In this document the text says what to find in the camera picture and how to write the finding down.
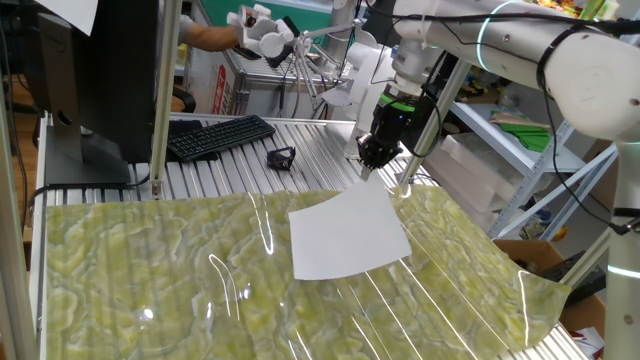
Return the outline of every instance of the black cable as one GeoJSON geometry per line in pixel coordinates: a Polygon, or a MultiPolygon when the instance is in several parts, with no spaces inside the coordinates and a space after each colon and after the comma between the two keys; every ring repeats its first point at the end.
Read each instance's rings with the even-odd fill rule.
{"type": "Polygon", "coordinates": [[[431,104],[433,105],[433,109],[436,111],[436,115],[438,115],[438,135],[436,136],[435,141],[431,145],[431,148],[429,148],[429,150],[427,150],[427,152],[424,155],[417,154],[415,152],[415,148],[414,149],[407,148],[407,150],[409,150],[409,153],[411,155],[420,159],[424,159],[427,156],[431,155],[433,150],[435,150],[436,146],[438,146],[438,139],[440,139],[440,136],[442,136],[442,128],[443,128],[443,118],[442,118],[442,114],[440,113],[440,108],[438,107],[438,104],[436,103],[435,100],[433,100],[431,96],[426,95],[426,90],[424,89],[422,90],[422,94],[420,95],[420,100],[418,101],[420,102],[423,98],[426,98],[431,102],[431,104]]]}
{"type": "Polygon", "coordinates": [[[22,176],[22,217],[20,219],[20,226],[24,233],[24,227],[27,220],[27,171],[24,167],[24,161],[22,159],[22,152],[20,151],[20,142],[18,139],[18,129],[16,127],[16,120],[13,112],[13,78],[11,76],[11,66],[9,64],[9,47],[7,46],[7,37],[4,33],[4,22],[0,21],[0,35],[2,35],[2,46],[4,47],[4,63],[7,67],[7,78],[9,82],[9,122],[11,123],[11,137],[13,138],[13,146],[16,150],[16,157],[18,158],[18,166],[20,167],[20,176],[22,176]]]}
{"type": "Polygon", "coordinates": [[[373,70],[373,75],[371,75],[371,80],[369,80],[369,85],[380,84],[380,83],[383,83],[383,82],[392,81],[392,80],[383,80],[383,81],[372,82],[373,79],[376,77],[376,73],[378,72],[378,69],[380,69],[380,62],[382,60],[382,54],[384,53],[384,48],[387,46],[387,41],[389,41],[389,35],[391,34],[391,30],[393,30],[393,28],[396,26],[396,24],[399,23],[400,21],[402,21],[402,20],[398,19],[398,20],[394,21],[391,24],[391,26],[389,27],[389,30],[387,31],[387,35],[385,35],[385,37],[384,37],[384,41],[382,42],[382,49],[380,50],[380,55],[378,55],[378,62],[376,63],[376,68],[373,70]]]}
{"type": "Polygon", "coordinates": [[[544,76],[544,74],[542,75],[542,79],[541,80],[542,80],[542,93],[544,95],[544,103],[545,103],[546,110],[547,110],[547,116],[549,117],[549,125],[551,126],[551,132],[553,134],[553,156],[552,156],[553,170],[554,170],[556,176],[558,177],[558,180],[560,180],[560,182],[562,183],[564,188],[567,190],[567,192],[569,194],[571,194],[571,196],[575,199],[575,201],[582,208],[582,210],[584,210],[587,214],[589,214],[589,216],[593,217],[594,219],[600,221],[603,224],[606,224],[608,227],[610,227],[614,231],[618,232],[623,227],[621,227],[619,225],[616,225],[611,221],[603,219],[603,218],[599,217],[598,215],[594,214],[593,212],[591,212],[589,209],[587,209],[587,207],[582,203],[582,201],[580,201],[580,199],[576,196],[576,194],[573,192],[573,190],[571,190],[571,188],[567,185],[567,183],[565,183],[564,179],[562,178],[562,175],[560,174],[560,171],[558,171],[558,164],[556,162],[556,154],[557,154],[557,150],[558,150],[557,149],[558,141],[557,141],[557,136],[556,136],[556,126],[553,123],[553,116],[551,115],[551,106],[549,105],[549,92],[547,91],[547,79],[544,76]]]}
{"type": "Polygon", "coordinates": [[[278,115],[276,117],[282,117],[282,108],[284,107],[284,93],[285,93],[284,90],[287,83],[287,74],[289,73],[289,69],[291,69],[291,64],[293,64],[294,61],[295,59],[293,59],[293,56],[292,56],[291,61],[289,62],[289,66],[287,67],[287,70],[284,72],[284,75],[282,75],[282,83],[280,84],[280,104],[279,104],[280,111],[278,111],[278,115]]]}
{"type": "Polygon", "coordinates": [[[444,26],[447,30],[449,30],[449,32],[450,32],[450,33],[451,33],[451,34],[456,38],[456,40],[458,40],[458,42],[459,42],[460,44],[462,44],[462,45],[474,45],[474,46],[475,46],[475,45],[481,45],[481,46],[486,46],[486,47],[488,47],[488,48],[492,48],[492,49],[494,49],[494,50],[500,51],[500,52],[505,53],[505,54],[507,54],[507,55],[511,55],[511,56],[513,56],[513,57],[517,57],[518,59],[521,59],[521,60],[524,60],[524,61],[528,61],[528,62],[531,62],[531,63],[534,63],[534,64],[538,65],[538,63],[537,63],[536,61],[534,61],[534,60],[528,59],[528,58],[526,58],[526,57],[524,57],[524,56],[521,56],[521,55],[518,55],[518,54],[514,54],[514,53],[512,53],[512,52],[510,52],[510,51],[507,51],[507,50],[504,50],[504,49],[500,49],[499,47],[497,47],[497,46],[493,46],[493,45],[491,45],[491,44],[481,43],[481,42],[473,42],[473,41],[463,41],[463,40],[460,38],[460,36],[458,36],[458,34],[456,34],[456,32],[455,32],[455,31],[453,31],[453,29],[451,29],[451,27],[449,27],[449,25],[447,25],[445,22],[442,22],[442,21],[441,21],[440,23],[441,23],[441,24],[442,24],[442,26],[444,26]]]}
{"type": "Polygon", "coordinates": [[[322,113],[320,113],[320,117],[322,117],[324,120],[327,120],[327,117],[329,116],[329,104],[326,103],[324,104],[324,117],[322,117],[322,113]]]}
{"type": "Polygon", "coordinates": [[[429,96],[429,94],[427,94],[427,87],[431,84],[431,81],[433,80],[433,77],[436,74],[436,71],[438,71],[438,67],[440,67],[440,64],[444,61],[445,57],[447,56],[447,52],[443,51],[440,56],[438,56],[438,59],[436,59],[436,62],[433,64],[433,67],[431,68],[431,71],[429,72],[429,76],[427,77],[427,81],[425,81],[424,85],[422,86],[422,93],[420,94],[420,98],[418,99],[418,104],[420,104],[422,102],[422,99],[426,96],[427,99],[431,102],[431,104],[433,105],[433,109],[436,111],[436,114],[438,115],[438,136],[436,137],[436,141],[434,141],[433,145],[431,146],[431,148],[429,149],[429,151],[427,151],[427,153],[424,156],[421,156],[419,154],[416,154],[416,150],[414,149],[407,149],[409,150],[409,153],[411,153],[411,155],[417,157],[417,158],[426,158],[427,156],[429,156],[433,150],[436,147],[436,144],[438,143],[438,139],[440,138],[440,136],[442,136],[442,128],[443,128],[443,119],[442,119],[442,114],[440,113],[440,108],[438,107],[438,104],[436,103],[436,101],[429,96]]]}
{"type": "Polygon", "coordinates": [[[433,77],[436,75],[436,71],[438,71],[438,67],[440,66],[440,63],[444,61],[444,58],[447,56],[447,54],[448,53],[446,51],[442,51],[440,56],[438,56],[438,59],[436,59],[436,62],[433,64],[433,67],[431,68],[431,71],[429,71],[429,76],[427,77],[427,81],[424,84],[425,88],[431,85],[431,81],[433,80],[433,77]]]}
{"type": "MultiPolygon", "coordinates": [[[[18,19],[18,11],[20,10],[20,7],[22,6],[22,4],[19,4],[18,7],[16,8],[16,10],[13,12],[13,14],[11,15],[11,18],[9,19],[9,28],[11,29],[11,35],[13,35],[13,41],[16,45],[16,52],[19,55],[22,55],[22,51],[20,51],[21,46],[20,46],[20,38],[18,37],[18,33],[16,32],[15,27],[13,26],[13,20],[14,19],[18,19]]],[[[33,26],[29,26],[28,28],[33,28],[35,29],[38,33],[40,32],[40,30],[38,30],[37,28],[33,27],[33,26]]],[[[29,87],[27,85],[24,84],[24,82],[22,81],[22,77],[20,77],[20,75],[18,75],[18,81],[20,82],[20,85],[27,90],[28,93],[31,93],[31,90],[29,90],[29,87]]]]}
{"type": "Polygon", "coordinates": [[[637,20],[625,20],[625,21],[596,21],[596,20],[580,20],[567,16],[549,15],[549,14],[534,14],[534,13],[502,13],[502,14],[475,14],[475,15],[463,15],[463,16],[435,16],[435,15],[394,15],[387,14],[378,9],[373,8],[369,0],[364,0],[369,11],[378,15],[389,17],[392,19],[401,20],[415,20],[415,21],[446,21],[446,22],[458,22],[458,23],[477,23],[484,22],[487,19],[491,21],[517,21],[522,19],[533,20],[547,20],[555,22],[563,22],[568,24],[579,24],[584,26],[592,26],[594,28],[603,30],[605,32],[615,32],[616,34],[635,34],[640,31],[640,21],[637,20]]]}
{"type": "Polygon", "coordinates": [[[151,179],[151,173],[147,174],[142,180],[138,181],[134,184],[122,185],[122,186],[100,186],[100,185],[45,185],[41,188],[36,189],[31,197],[29,198],[29,209],[30,212],[33,212],[33,206],[36,201],[36,197],[38,195],[42,195],[45,191],[52,190],[88,190],[88,189],[100,189],[100,190],[132,190],[137,188],[140,185],[145,184],[151,179]]]}

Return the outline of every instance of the wire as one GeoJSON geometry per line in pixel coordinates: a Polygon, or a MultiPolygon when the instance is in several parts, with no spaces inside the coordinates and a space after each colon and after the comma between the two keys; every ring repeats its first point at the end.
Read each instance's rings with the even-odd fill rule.
{"type": "Polygon", "coordinates": [[[382,49],[380,50],[380,55],[378,55],[378,62],[376,63],[376,68],[375,68],[375,70],[373,70],[373,75],[371,75],[371,80],[369,80],[369,85],[380,84],[380,83],[383,83],[383,82],[393,81],[393,80],[383,80],[383,81],[372,82],[373,79],[376,77],[376,73],[378,73],[378,70],[380,69],[380,64],[381,64],[381,60],[382,60],[382,54],[384,54],[384,48],[387,46],[387,41],[389,41],[389,35],[391,35],[391,30],[393,30],[393,28],[396,26],[396,24],[399,23],[400,21],[402,21],[402,19],[398,19],[398,20],[394,21],[391,24],[391,26],[389,26],[389,30],[387,31],[387,35],[385,35],[384,41],[382,42],[382,49]]]}
{"type": "Polygon", "coordinates": [[[438,143],[438,139],[440,138],[440,136],[442,136],[442,128],[443,128],[443,118],[442,118],[442,114],[440,113],[440,108],[438,107],[438,104],[436,103],[436,101],[433,99],[433,97],[431,97],[429,94],[427,94],[427,87],[431,84],[431,81],[433,80],[433,77],[435,76],[436,71],[438,70],[438,68],[440,67],[440,64],[444,61],[444,59],[447,56],[447,52],[443,51],[440,56],[438,56],[438,59],[436,59],[436,62],[433,64],[433,67],[431,68],[431,71],[429,72],[429,76],[427,77],[427,81],[425,81],[424,85],[422,86],[422,93],[420,94],[420,98],[418,99],[418,104],[420,104],[423,98],[427,98],[429,100],[429,102],[431,102],[431,104],[433,105],[433,109],[436,111],[436,115],[438,115],[438,135],[435,139],[435,141],[433,142],[433,145],[431,145],[431,148],[429,149],[429,151],[427,151],[427,153],[425,155],[419,155],[416,154],[415,152],[415,148],[414,149],[407,149],[409,150],[409,153],[411,153],[411,155],[417,157],[417,158],[426,158],[427,156],[429,156],[433,150],[436,148],[437,143],[438,143]]]}
{"type": "Polygon", "coordinates": [[[11,123],[11,137],[13,138],[13,146],[15,147],[16,157],[18,158],[18,166],[20,167],[20,176],[22,177],[22,217],[20,226],[24,233],[24,227],[27,221],[27,171],[24,167],[22,153],[20,151],[20,142],[18,139],[18,129],[13,112],[13,78],[11,76],[11,66],[9,64],[9,47],[7,46],[7,37],[4,33],[4,22],[0,21],[0,35],[2,35],[2,46],[4,47],[4,63],[7,68],[7,78],[9,79],[9,122],[11,123]]]}
{"type": "MultiPolygon", "coordinates": [[[[18,34],[16,32],[16,29],[13,26],[13,19],[14,18],[18,18],[17,14],[18,14],[18,11],[20,10],[21,6],[22,6],[21,4],[18,5],[18,7],[16,8],[16,11],[14,12],[13,16],[11,16],[11,19],[9,19],[9,27],[11,28],[11,35],[13,35],[13,41],[15,42],[15,45],[16,45],[16,52],[19,55],[22,55],[22,51],[20,51],[20,48],[21,48],[21,46],[20,46],[20,38],[18,38],[18,34]]],[[[38,31],[38,33],[40,32],[40,30],[38,30],[37,28],[34,28],[33,26],[30,26],[28,28],[33,28],[33,29],[36,29],[36,31],[38,31]]],[[[22,81],[22,77],[20,75],[17,75],[17,76],[18,76],[18,81],[20,82],[20,85],[25,90],[27,90],[28,93],[31,93],[31,90],[29,90],[29,87],[27,85],[25,85],[24,82],[22,81]]]]}
{"type": "Polygon", "coordinates": [[[438,146],[438,139],[440,139],[440,136],[442,136],[442,128],[443,128],[443,118],[442,118],[442,114],[440,113],[440,108],[438,107],[438,104],[436,103],[435,100],[433,100],[433,98],[429,95],[426,95],[426,91],[422,90],[422,95],[420,95],[420,99],[422,99],[423,97],[426,98],[427,100],[429,100],[429,102],[431,102],[431,104],[433,105],[433,110],[435,110],[436,115],[438,116],[438,135],[436,136],[436,138],[433,141],[433,144],[431,145],[431,148],[429,148],[429,150],[427,151],[426,154],[424,155],[420,155],[417,154],[415,152],[415,148],[414,149],[409,149],[407,148],[407,150],[409,150],[409,153],[417,158],[420,159],[424,159],[427,156],[431,155],[431,153],[433,152],[433,150],[435,150],[436,146],[438,146]]]}
{"type": "Polygon", "coordinates": [[[104,189],[104,190],[131,190],[137,188],[145,183],[147,183],[151,179],[151,173],[147,174],[142,180],[138,181],[134,184],[123,185],[123,186],[97,186],[97,185],[45,185],[41,188],[36,189],[31,197],[29,198],[29,209],[30,213],[33,213],[33,206],[36,201],[36,197],[42,195],[45,191],[52,190],[88,190],[88,189],[104,189]]]}
{"type": "Polygon", "coordinates": [[[534,60],[531,60],[531,59],[528,59],[528,58],[526,58],[526,57],[524,57],[524,56],[521,56],[521,55],[518,55],[518,54],[512,53],[512,52],[510,52],[510,51],[508,51],[508,50],[500,49],[499,47],[497,47],[497,46],[493,46],[493,45],[491,45],[491,44],[481,43],[481,42],[469,42],[469,41],[462,41],[462,39],[460,38],[460,36],[458,36],[458,34],[456,34],[456,32],[455,32],[455,31],[453,31],[453,29],[451,29],[451,27],[449,27],[449,25],[447,25],[447,24],[446,24],[445,22],[443,22],[443,21],[440,21],[440,23],[441,23],[441,24],[442,24],[442,26],[444,26],[447,30],[449,30],[449,32],[450,32],[450,33],[451,33],[451,34],[456,38],[456,40],[458,40],[458,42],[459,42],[460,44],[462,44],[462,45],[474,45],[474,46],[475,46],[475,45],[481,45],[481,46],[486,46],[486,47],[488,47],[488,48],[492,48],[492,49],[494,49],[494,50],[498,50],[498,51],[500,51],[500,52],[503,52],[503,53],[505,53],[505,54],[507,54],[507,55],[511,55],[511,56],[517,57],[518,59],[521,59],[521,60],[524,60],[524,61],[528,61],[528,62],[531,62],[531,63],[534,63],[534,64],[538,65],[538,62],[536,62],[536,61],[534,61],[534,60]]]}
{"type": "Polygon", "coordinates": [[[329,104],[325,103],[324,104],[324,117],[322,117],[322,113],[320,113],[320,117],[322,117],[324,120],[327,120],[327,117],[329,116],[329,104]]]}
{"type": "Polygon", "coordinates": [[[350,40],[350,39],[340,39],[339,37],[333,36],[333,35],[331,35],[331,34],[326,34],[326,35],[327,35],[328,37],[332,38],[333,40],[336,40],[336,41],[347,42],[347,41],[349,41],[349,40],[350,40]]]}
{"type": "Polygon", "coordinates": [[[433,182],[434,182],[434,183],[436,183],[438,186],[442,187],[442,185],[440,184],[440,182],[439,182],[438,180],[434,179],[434,178],[433,178],[433,176],[431,176],[431,175],[417,173],[417,174],[415,174],[415,175],[413,175],[413,176],[414,176],[414,177],[416,177],[416,176],[417,176],[417,177],[423,177],[423,178],[426,178],[427,180],[429,180],[429,181],[433,181],[433,182]]]}
{"type": "Polygon", "coordinates": [[[298,58],[294,58],[295,63],[293,67],[296,69],[296,78],[298,79],[298,83],[296,85],[296,104],[293,107],[293,114],[291,114],[291,118],[294,119],[296,114],[298,113],[298,104],[300,103],[300,69],[298,69],[298,58]]]}
{"type": "Polygon", "coordinates": [[[534,13],[502,13],[502,14],[474,14],[474,15],[463,15],[463,16],[435,16],[435,15],[424,15],[424,14],[411,14],[411,15],[394,15],[387,14],[383,11],[373,8],[369,0],[364,0],[367,6],[369,7],[369,11],[374,12],[378,15],[389,17],[392,19],[401,19],[401,20],[415,20],[415,21],[446,21],[446,22],[465,22],[465,23],[476,23],[476,22],[484,22],[487,19],[491,19],[492,21],[517,21],[522,19],[534,19],[534,20],[548,20],[548,21],[556,21],[563,22],[572,25],[584,25],[584,26],[593,26],[598,29],[623,29],[627,31],[638,31],[637,26],[640,25],[640,21],[595,21],[595,20],[580,20],[567,16],[558,16],[558,15],[549,15],[549,14],[534,14],[534,13]]]}
{"type": "Polygon", "coordinates": [[[287,66],[287,70],[284,71],[284,75],[282,75],[282,84],[280,84],[280,106],[279,106],[279,111],[276,117],[282,117],[282,108],[284,104],[284,94],[285,94],[285,86],[287,83],[287,74],[289,73],[289,69],[291,69],[291,65],[295,61],[295,58],[293,58],[293,56],[294,55],[291,55],[291,61],[289,61],[289,66],[287,66]]]}
{"type": "Polygon", "coordinates": [[[606,224],[608,227],[612,228],[613,230],[619,229],[620,228],[619,225],[616,225],[616,224],[612,223],[611,221],[603,219],[603,218],[599,217],[598,215],[594,214],[593,212],[591,212],[589,209],[587,209],[587,207],[582,203],[582,201],[580,201],[580,199],[576,196],[576,194],[573,192],[573,190],[571,190],[571,188],[567,185],[567,183],[565,183],[564,179],[562,178],[562,175],[560,174],[560,171],[558,171],[558,164],[556,162],[556,153],[557,153],[557,150],[558,150],[558,139],[557,139],[557,135],[556,135],[556,126],[553,123],[553,116],[551,115],[551,106],[549,105],[549,92],[547,91],[547,79],[546,79],[546,76],[544,76],[544,74],[542,75],[542,84],[541,85],[542,85],[542,93],[544,95],[544,103],[545,103],[545,107],[546,107],[546,110],[547,110],[547,116],[549,117],[549,125],[551,126],[551,132],[553,134],[552,163],[553,163],[553,170],[554,170],[556,176],[558,177],[558,179],[560,180],[560,182],[562,183],[564,188],[567,190],[567,192],[569,194],[571,194],[571,196],[575,199],[575,201],[582,208],[582,210],[584,210],[587,214],[589,214],[589,216],[593,217],[594,219],[600,221],[603,224],[606,224]]]}
{"type": "Polygon", "coordinates": [[[444,61],[444,58],[447,56],[447,54],[448,53],[446,51],[442,51],[440,56],[438,56],[438,59],[436,59],[436,62],[433,64],[433,67],[431,68],[431,71],[429,72],[429,76],[427,77],[427,81],[424,83],[425,87],[431,85],[431,82],[433,81],[433,77],[436,75],[436,71],[438,71],[438,67],[444,61]]]}

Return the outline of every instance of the green marble-patterned mat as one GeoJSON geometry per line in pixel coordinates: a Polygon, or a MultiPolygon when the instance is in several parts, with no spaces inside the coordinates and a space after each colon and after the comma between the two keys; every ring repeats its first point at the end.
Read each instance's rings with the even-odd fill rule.
{"type": "Polygon", "coordinates": [[[413,255],[319,282],[293,280],[287,213],[335,192],[49,207],[47,358],[494,359],[549,333],[566,287],[442,189],[391,192],[413,255]]]}

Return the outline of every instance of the white shelf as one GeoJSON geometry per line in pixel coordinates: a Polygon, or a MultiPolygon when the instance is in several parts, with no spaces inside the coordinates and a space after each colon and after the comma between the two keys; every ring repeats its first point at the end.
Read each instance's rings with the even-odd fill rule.
{"type": "Polygon", "coordinates": [[[321,12],[325,14],[331,14],[331,9],[333,8],[333,1],[320,2],[313,0],[254,0],[254,2],[282,5],[302,10],[321,12]]]}
{"type": "MultiPolygon", "coordinates": [[[[469,105],[456,102],[451,107],[451,111],[471,130],[523,175],[528,175],[540,157],[540,153],[526,149],[520,144],[518,138],[502,131],[498,125],[490,123],[491,111],[494,110],[499,110],[497,105],[469,105]]],[[[556,163],[560,172],[574,173],[585,165],[584,161],[564,146],[559,146],[557,153],[556,163]]],[[[553,172],[553,164],[549,164],[545,172],[553,172]]]]}

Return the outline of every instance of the workbench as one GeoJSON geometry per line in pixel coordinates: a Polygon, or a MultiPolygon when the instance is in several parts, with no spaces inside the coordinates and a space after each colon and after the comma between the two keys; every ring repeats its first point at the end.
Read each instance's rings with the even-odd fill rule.
{"type": "MultiPolygon", "coordinates": [[[[193,115],[174,113],[172,120],[200,120],[211,125],[234,117],[216,115],[193,115]]],[[[347,160],[336,151],[336,144],[325,133],[329,123],[304,119],[265,118],[277,132],[271,138],[255,141],[220,153],[217,161],[193,161],[189,163],[167,163],[163,179],[165,199],[189,197],[216,197],[233,193],[273,193],[287,190],[304,192],[309,190],[342,191],[358,181],[361,166],[356,160],[347,160]],[[291,172],[275,171],[267,167],[266,156],[270,150],[294,146],[297,156],[291,172]]],[[[41,120],[40,148],[46,148],[48,119],[41,120]]],[[[38,154],[36,187],[44,185],[46,153],[38,154]]],[[[407,166],[407,160],[392,161],[381,171],[387,184],[397,184],[396,174],[407,166]]],[[[132,181],[138,182],[149,173],[148,164],[129,166],[132,181]]],[[[424,169],[420,169],[415,183],[437,186],[424,169]]],[[[41,359],[46,359],[46,207],[64,204],[102,203],[122,201],[150,201],[149,183],[131,190],[52,190],[35,200],[33,210],[33,248],[31,255],[31,278],[29,293],[34,314],[36,341],[41,359]]],[[[519,354],[504,354],[498,359],[565,360],[587,359],[569,334],[557,325],[545,340],[519,354]]]]}

